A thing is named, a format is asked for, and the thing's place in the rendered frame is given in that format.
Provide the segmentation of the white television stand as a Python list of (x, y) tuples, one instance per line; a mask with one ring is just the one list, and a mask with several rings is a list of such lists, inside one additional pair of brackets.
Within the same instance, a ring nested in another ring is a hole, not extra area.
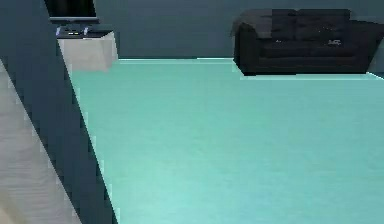
[(113, 31), (89, 32), (84, 38), (58, 38), (57, 41), (69, 72), (107, 71), (118, 60)]

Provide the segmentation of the black television set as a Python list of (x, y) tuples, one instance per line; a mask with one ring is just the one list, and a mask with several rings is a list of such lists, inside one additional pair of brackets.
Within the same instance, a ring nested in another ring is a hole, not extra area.
[(53, 23), (98, 23), (93, 0), (44, 0)]

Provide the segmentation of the black sofa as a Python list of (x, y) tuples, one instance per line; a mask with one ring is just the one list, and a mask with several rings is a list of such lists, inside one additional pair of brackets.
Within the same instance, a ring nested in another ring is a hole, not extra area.
[(251, 9), (233, 22), (233, 61), (245, 76), (364, 74), (384, 24), (348, 9)]

